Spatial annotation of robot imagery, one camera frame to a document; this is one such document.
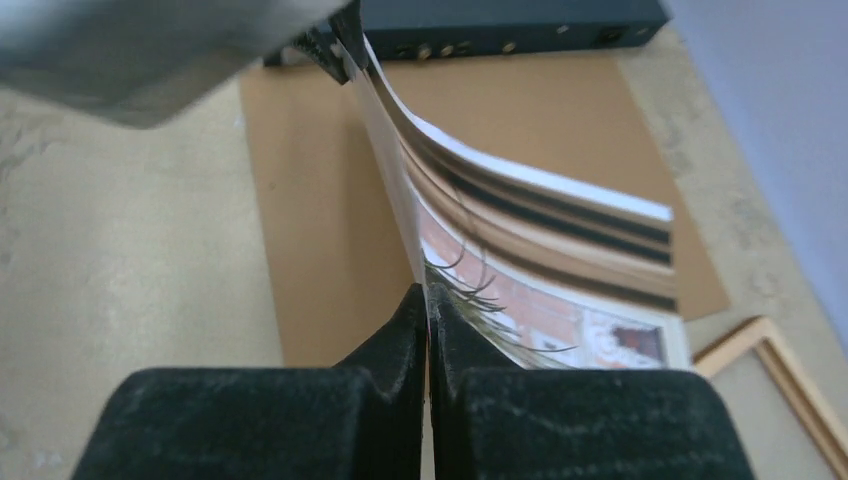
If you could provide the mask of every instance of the wooden frame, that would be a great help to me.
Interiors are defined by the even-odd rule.
[[[695,369],[711,378],[754,351],[827,461],[836,478],[848,480],[848,431],[810,381],[780,330],[755,317],[697,354]]]

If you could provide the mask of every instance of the clamp jaw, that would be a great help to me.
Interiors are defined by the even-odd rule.
[[[362,2],[353,0],[347,6],[333,14],[327,22],[340,43],[350,54],[360,69],[368,66],[368,52],[365,48],[365,37],[362,31]],[[291,46],[312,59],[327,74],[344,85],[350,80],[344,68],[344,62],[339,50],[334,49],[334,43],[317,27],[312,27],[295,38]]]
[[[523,370],[456,301],[444,286],[429,286],[425,300],[413,285],[333,368],[134,374],[106,405],[72,478],[418,479],[429,363],[439,480],[753,480],[703,378]]]

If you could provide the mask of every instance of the brown cardboard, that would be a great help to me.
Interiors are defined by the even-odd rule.
[[[419,116],[480,150],[671,205],[680,312],[729,305],[614,60],[543,55],[386,65]],[[287,365],[330,365],[412,274],[350,86],[314,67],[241,79]]]

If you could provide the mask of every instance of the gray wall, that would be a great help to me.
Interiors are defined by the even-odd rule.
[[[845,351],[848,2],[667,1]]]

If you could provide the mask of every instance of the table surface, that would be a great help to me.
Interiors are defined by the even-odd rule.
[[[614,55],[731,298],[692,350],[769,315],[848,418],[842,351],[685,44]],[[234,84],[149,132],[0,92],[0,479],[67,478],[131,371],[281,365],[243,123]],[[758,369],[716,379],[758,473],[829,478]]]

